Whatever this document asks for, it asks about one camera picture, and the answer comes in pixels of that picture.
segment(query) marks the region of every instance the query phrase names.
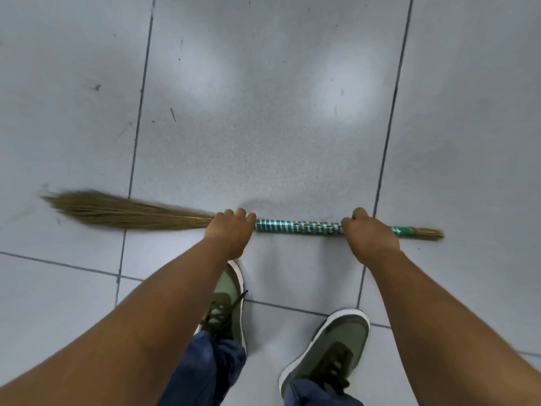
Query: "blue jeans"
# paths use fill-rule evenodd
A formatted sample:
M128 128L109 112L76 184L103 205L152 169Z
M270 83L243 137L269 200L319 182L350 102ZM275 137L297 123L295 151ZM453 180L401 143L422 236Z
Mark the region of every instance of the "blue jeans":
M218 406L246 363L235 341L215 342L206 331L194 335L158 406ZM285 406L362 406L357 399L331 396L316 383L299 379L286 390Z

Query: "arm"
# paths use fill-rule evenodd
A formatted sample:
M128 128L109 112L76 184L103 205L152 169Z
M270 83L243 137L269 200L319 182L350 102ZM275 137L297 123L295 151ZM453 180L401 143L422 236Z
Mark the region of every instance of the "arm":
M217 214L204 239L163 266L67 347L0 388L0 404L155 405L255 225Z
M388 227L362 208L342 226L379 287L420 405L541 404L541 375L415 266Z

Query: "straw broom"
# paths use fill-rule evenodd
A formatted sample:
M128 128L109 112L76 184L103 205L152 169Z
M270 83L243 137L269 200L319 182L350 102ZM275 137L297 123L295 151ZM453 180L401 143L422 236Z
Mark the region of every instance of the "straw broom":
M212 214L191 209L147 204L98 191L67 191L42 197L52 208L82 224L136 231L183 231L206 228ZM390 227L402 238L437 240L441 230L415 227ZM257 231L302 234L341 234L340 224L314 221L258 219Z

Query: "sneaker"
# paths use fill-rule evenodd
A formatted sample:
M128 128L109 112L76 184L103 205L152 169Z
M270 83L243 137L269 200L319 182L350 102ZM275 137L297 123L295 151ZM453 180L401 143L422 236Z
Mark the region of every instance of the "sneaker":
M278 379L282 398L290 382L309 379L333 395L342 395L347 378L361 359L370 322L357 309L331 314L319 327L304 353L284 369Z
M246 350L246 341L242 331L242 305L248 291L244 289L242 273L235 261L227 262L214 289L210 309L201 321L198 330L206 330L217 340L237 341Z

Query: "hand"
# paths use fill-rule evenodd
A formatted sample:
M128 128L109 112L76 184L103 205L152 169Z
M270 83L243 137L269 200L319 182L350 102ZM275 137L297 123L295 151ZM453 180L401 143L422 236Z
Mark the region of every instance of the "hand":
M255 227L255 214L242 208L218 212L207 226L205 239L218 240L227 249L228 260L240 258Z
M342 229L355 258L368 268L400 251L394 232L383 222L370 218L364 208L353 211L352 218L342 219Z

